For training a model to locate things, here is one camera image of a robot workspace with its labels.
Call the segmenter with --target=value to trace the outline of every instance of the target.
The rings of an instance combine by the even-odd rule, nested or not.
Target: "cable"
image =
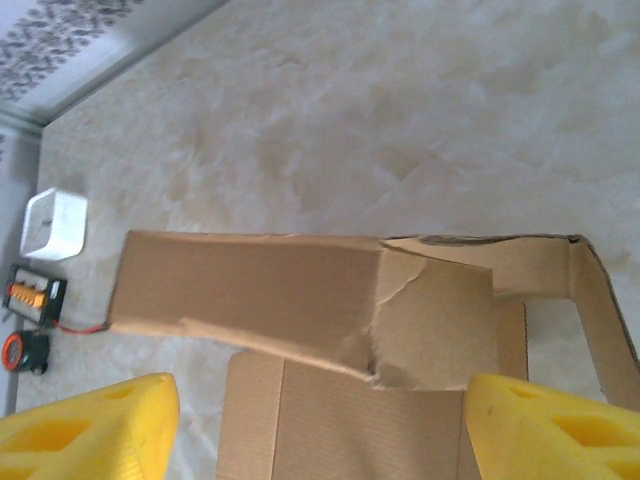
[[[60,325],[58,320],[53,320],[53,326],[65,333],[74,333],[76,335],[91,335],[92,333],[100,333],[106,331],[109,327],[107,325],[96,325],[85,330],[76,330],[74,328],[65,327]]]

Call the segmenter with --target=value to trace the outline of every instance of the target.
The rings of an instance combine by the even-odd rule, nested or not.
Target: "wall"
[[[19,260],[24,208],[35,192],[39,140],[31,134],[0,124],[0,284],[12,263]],[[0,308],[0,342],[16,328],[18,319]],[[15,410],[17,378],[0,369],[0,413]]]

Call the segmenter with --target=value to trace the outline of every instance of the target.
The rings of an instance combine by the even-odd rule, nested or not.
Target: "patterned wallpaper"
[[[223,3],[2,1],[0,110],[46,119]]]

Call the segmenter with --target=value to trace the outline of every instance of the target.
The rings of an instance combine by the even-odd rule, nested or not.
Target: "circuit board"
[[[11,266],[2,306],[31,322],[52,327],[60,318],[67,281],[24,265]]]

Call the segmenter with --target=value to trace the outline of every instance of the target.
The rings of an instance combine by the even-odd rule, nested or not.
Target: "orange ring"
[[[15,361],[11,362],[9,358],[9,349],[11,345],[15,342],[18,342],[20,346],[20,354],[17,356]],[[22,360],[22,354],[24,353],[24,343],[22,342],[22,337],[19,333],[13,332],[11,335],[7,337],[4,341],[4,346],[2,347],[2,364],[7,370],[14,370],[19,364],[20,360]]]

